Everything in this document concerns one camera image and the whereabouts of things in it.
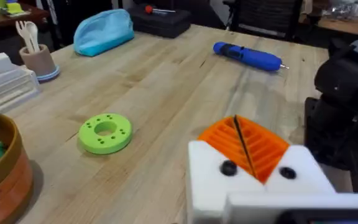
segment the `black chair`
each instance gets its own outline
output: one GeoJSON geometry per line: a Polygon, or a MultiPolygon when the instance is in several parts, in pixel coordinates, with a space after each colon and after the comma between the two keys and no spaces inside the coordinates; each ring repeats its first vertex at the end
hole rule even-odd
{"type": "Polygon", "coordinates": [[[229,6],[229,29],[291,41],[298,24],[302,0],[234,0],[229,6]]]}

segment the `utensil holder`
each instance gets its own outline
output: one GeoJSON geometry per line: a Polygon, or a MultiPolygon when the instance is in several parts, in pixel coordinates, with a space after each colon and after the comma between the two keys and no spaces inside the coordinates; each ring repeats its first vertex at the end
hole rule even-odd
{"type": "Polygon", "coordinates": [[[26,67],[35,72],[37,77],[43,77],[56,71],[49,49],[45,44],[40,44],[40,51],[29,53],[27,47],[20,49],[19,53],[26,67]]]}

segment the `black equipment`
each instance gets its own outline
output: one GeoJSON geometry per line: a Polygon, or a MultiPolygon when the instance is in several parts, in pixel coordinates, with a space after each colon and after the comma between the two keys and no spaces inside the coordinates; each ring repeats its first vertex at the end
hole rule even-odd
{"type": "Polygon", "coordinates": [[[358,209],[296,209],[281,214],[276,224],[358,224],[358,209]]]}
{"type": "Polygon", "coordinates": [[[335,53],[314,79],[320,99],[305,102],[305,145],[320,163],[350,170],[358,192],[358,53],[335,53]]]}
{"type": "Polygon", "coordinates": [[[191,14],[188,11],[176,9],[165,14],[147,14],[146,4],[128,9],[134,23],[134,30],[162,37],[175,38],[190,28],[191,14]]]}

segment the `wooden table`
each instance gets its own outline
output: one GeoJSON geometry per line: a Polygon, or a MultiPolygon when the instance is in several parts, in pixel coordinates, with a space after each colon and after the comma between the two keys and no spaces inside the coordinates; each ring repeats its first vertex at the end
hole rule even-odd
{"type": "MultiPolygon", "coordinates": [[[[308,24],[308,20],[304,14],[299,18],[300,23],[308,24]]],[[[322,17],[318,22],[318,27],[336,30],[340,32],[347,32],[350,34],[358,34],[358,17],[348,21],[342,21],[339,19],[330,19],[322,17]]]]}
{"type": "Polygon", "coordinates": [[[194,26],[176,39],[136,33],[97,57],[65,47],[62,74],[8,113],[35,170],[36,202],[20,223],[185,223],[188,141],[240,114],[291,143],[303,140],[303,103],[324,49],[194,26]],[[213,54],[225,41],[281,57],[267,73],[213,54]],[[77,146],[79,127],[100,113],[131,121],[123,150],[95,156],[77,146]]]}

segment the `blue screwdriver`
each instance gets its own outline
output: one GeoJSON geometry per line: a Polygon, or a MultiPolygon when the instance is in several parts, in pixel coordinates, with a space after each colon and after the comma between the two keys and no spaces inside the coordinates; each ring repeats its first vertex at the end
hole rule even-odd
{"type": "Polygon", "coordinates": [[[280,68],[288,69],[287,66],[282,64],[281,59],[275,55],[225,42],[215,43],[214,52],[266,71],[277,71],[280,68]]]}

